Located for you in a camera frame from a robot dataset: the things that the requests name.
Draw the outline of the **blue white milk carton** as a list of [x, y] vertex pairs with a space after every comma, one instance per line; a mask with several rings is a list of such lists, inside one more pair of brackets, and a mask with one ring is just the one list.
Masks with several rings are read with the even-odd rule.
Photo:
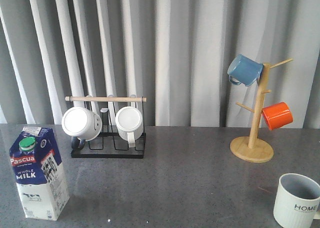
[[57, 220], [70, 195], [54, 131], [25, 126], [9, 156], [25, 216]]

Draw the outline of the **cream HOME mug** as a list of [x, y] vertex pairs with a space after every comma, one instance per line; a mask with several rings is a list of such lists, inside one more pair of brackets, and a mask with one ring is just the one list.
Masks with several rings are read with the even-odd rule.
[[273, 216], [281, 227], [311, 227], [313, 220], [320, 218], [320, 185], [301, 174], [283, 174]]

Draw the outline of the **white ribbed mug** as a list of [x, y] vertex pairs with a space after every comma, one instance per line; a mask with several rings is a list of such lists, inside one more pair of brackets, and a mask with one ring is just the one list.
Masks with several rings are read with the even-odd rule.
[[136, 147], [136, 140], [143, 133], [143, 116], [134, 107], [121, 108], [115, 116], [116, 127], [119, 136], [128, 142], [128, 146]]

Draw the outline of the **grey pleated curtain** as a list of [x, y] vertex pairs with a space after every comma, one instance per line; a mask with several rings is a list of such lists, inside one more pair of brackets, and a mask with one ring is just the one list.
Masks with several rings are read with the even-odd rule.
[[320, 126], [320, 0], [0, 0], [0, 121], [59, 124], [65, 96], [146, 97], [157, 126], [248, 127], [256, 85], [234, 86], [243, 54], [292, 62], [265, 104], [292, 128]]

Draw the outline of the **white smiley face mug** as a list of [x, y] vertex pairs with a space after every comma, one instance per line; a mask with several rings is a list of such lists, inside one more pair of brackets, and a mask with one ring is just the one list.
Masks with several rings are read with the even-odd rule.
[[99, 115], [83, 107], [72, 107], [62, 117], [62, 129], [71, 136], [72, 149], [83, 149], [86, 141], [95, 139], [103, 123]]

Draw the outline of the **blue enamel mug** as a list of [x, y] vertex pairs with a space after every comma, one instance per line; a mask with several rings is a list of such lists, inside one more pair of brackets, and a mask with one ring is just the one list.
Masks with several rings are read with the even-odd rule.
[[264, 65], [241, 54], [237, 55], [227, 70], [228, 79], [233, 85], [252, 85], [260, 78]]

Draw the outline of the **wooden mug tree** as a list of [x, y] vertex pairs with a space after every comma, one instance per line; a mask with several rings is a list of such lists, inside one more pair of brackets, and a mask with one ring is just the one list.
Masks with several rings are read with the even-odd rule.
[[276, 64], [264, 63], [262, 74], [258, 81], [258, 88], [255, 95], [252, 123], [249, 136], [240, 136], [233, 139], [230, 143], [231, 152], [238, 158], [253, 162], [264, 163], [272, 159], [274, 155], [273, 148], [265, 141], [258, 138], [262, 109], [265, 101], [265, 94], [271, 92], [267, 89], [269, 72], [272, 68], [291, 62], [293, 59], [287, 59]]

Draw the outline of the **orange enamel mug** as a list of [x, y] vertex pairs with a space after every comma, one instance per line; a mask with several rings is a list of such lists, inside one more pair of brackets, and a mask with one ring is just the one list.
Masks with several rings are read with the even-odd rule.
[[293, 115], [285, 102], [264, 107], [262, 116], [269, 130], [278, 129], [293, 122]]

